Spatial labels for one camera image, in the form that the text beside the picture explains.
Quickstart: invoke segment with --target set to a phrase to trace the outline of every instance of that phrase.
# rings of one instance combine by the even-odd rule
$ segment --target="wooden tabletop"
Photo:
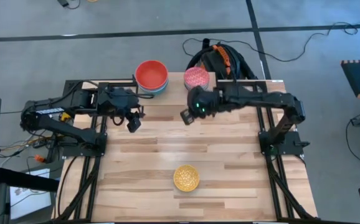
[[[114,126],[108,120],[108,144],[98,174],[92,221],[275,220],[266,163],[258,143],[256,108],[197,119],[185,126],[179,114],[186,108],[187,96],[182,76],[169,73],[162,95],[140,99],[146,116],[137,132],[129,133],[125,124]],[[215,79],[213,73],[210,76],[212,89]],[[83,87],[93,88],[88,83]],[[285,92],[282,81],[269,80],[267,87],[268,91]],[[273,116],[278,122],[282,111],[273,110]],[[88,128],[90,122],[89,116],[76,115],[74,125]],[[70,160],[65,161],[63,174]],[[77,158],[69,170],[62,211],[78,191],[83,161]],[[289,189],[307,212],[316,215],[305,166],[295,156],[283,156],[283,161]],[[192,192],[182,192],[173,183],[174,170],[184,164],[194,166],[200,176],[199,186]],[[278,192],[285,217],[283,195],[280,189]],[[88,192],[81,217],[87,201]]]

